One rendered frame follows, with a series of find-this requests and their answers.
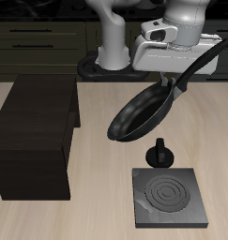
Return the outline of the dark grey stove plate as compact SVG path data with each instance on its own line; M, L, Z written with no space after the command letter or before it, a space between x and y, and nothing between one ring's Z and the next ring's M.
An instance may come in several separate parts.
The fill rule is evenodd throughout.
M208 226L193 168L134 168L132 189L136 228Z

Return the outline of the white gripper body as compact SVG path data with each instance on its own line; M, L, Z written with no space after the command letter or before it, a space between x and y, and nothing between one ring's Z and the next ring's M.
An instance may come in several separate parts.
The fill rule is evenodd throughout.
M169 43L148 41L138 36L131 51L131 65L135 70L183 73L207 50L221 42L218 35L202 34L199 44L189 51L176 51Z

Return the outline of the black frying pan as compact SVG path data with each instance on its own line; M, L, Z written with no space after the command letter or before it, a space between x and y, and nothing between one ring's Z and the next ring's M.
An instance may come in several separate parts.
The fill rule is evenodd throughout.
M195 60L176 80L167 86L156 82L134 97L114 118L107 137L112 141L132 142L154 129L170 111L173 102L184 92L190 77L217 57L228 45L225 38Z

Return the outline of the dark wooden cabinet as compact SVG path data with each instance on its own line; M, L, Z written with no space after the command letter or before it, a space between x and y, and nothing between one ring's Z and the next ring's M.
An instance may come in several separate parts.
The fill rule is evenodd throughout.
M4 201L68 201L68 159L80 125L76 77L20 75L0 110Z

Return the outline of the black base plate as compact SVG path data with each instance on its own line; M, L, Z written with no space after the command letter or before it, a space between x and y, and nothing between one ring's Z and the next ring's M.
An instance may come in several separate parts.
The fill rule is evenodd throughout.
M99 53L90 51L77 66L78 74L86 83L140 83L149 75L149 71L140 71L131 65L120 70L108 70L96 64Z

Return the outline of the dark kitchen cupboards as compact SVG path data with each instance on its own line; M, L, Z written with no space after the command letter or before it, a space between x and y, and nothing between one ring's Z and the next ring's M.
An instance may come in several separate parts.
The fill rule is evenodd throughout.
M83 45L84 38L78 34L81 24L52 29L39 24L21 26L12 24L0 27L0 46L8 49L5 64L13 66L42 66L44 68L77 67L87 56L79 56L73 49Z

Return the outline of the round black stove knob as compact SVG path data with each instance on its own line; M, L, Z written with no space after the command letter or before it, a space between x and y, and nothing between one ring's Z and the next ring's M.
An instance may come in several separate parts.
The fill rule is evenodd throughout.
M149 148L145 155L145 160L153 168L169 168L174 163L173 152L165 147L162 138L156 139L156 145Z

